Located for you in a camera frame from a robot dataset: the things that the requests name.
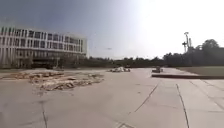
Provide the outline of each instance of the grass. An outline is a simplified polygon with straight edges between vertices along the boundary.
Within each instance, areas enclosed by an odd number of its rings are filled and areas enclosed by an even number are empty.
[[[208,67],[179,67],[177,69],[195,73],[198,75],[208,76],[224,76],[224,66],[208,66]]]

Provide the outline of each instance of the light pole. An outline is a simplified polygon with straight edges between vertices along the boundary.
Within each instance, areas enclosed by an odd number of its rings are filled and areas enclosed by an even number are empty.
[[[186,43],[187,43],[187,47],[189,48],[188,34],[189,34],[189,32],[185,32],[185,33],[184,33],[184,35],[186,35]]]

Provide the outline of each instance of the rubble pile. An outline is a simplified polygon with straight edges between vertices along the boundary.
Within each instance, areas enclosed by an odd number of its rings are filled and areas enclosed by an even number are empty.
[[[124,67],[118,67],[109,70],[109,72],[130,72],[131,70],[129,68],[124,68]]]
[[[45,91],[71,89],[76,86],[100,83],[104,80],[103,75],[95,73],[65,73],[53,70],[19,72],[5,78],[28,79],[30,83]]]
[[[35,78],[53,77],[53,76],[61,76],[61,75],[63,75],[63,72],[57,72],[57,71],[19,72],[19,73],[13,73],[13,74],[7,75],[4,78],[35,79]]]
[[[103,76],[99,74],[76,74],[75,76],[65,76],[59,79],[47,80],[40,84],[40,89],[45,91],[65,90],[76,86],[92,85],[103,81]]]

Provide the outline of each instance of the road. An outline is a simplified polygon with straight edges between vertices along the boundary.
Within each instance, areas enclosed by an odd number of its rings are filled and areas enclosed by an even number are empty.
[[[151,69],[98,72],[102,83],[41,96],[25,80],[0,80],[0,127],[224,127],[224,80],[151,78]]]

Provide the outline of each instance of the sky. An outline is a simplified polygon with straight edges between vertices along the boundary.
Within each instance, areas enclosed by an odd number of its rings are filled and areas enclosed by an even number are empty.
[[[0,21],[88,40],[88,55],[144,57],[183,53],[215,39],[224,46],[222,0],[1,0]]]

